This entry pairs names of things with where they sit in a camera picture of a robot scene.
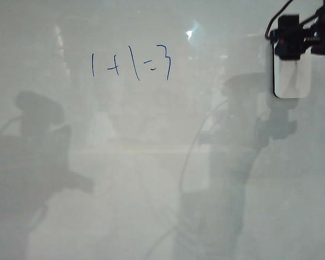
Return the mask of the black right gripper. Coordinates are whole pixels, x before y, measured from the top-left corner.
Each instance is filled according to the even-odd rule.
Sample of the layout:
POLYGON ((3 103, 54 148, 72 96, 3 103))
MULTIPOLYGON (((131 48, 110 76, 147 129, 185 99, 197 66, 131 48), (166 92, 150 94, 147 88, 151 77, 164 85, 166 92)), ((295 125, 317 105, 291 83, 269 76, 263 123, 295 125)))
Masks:
POLYGON ((313 34, 303 39, 299 15, 283 15, 278 18, 278 28, 269 32, 269 41, 277 42, 275 55, 281 60, 300 60, 302 42, 306 46, 322 44, 321 36, 313 34))

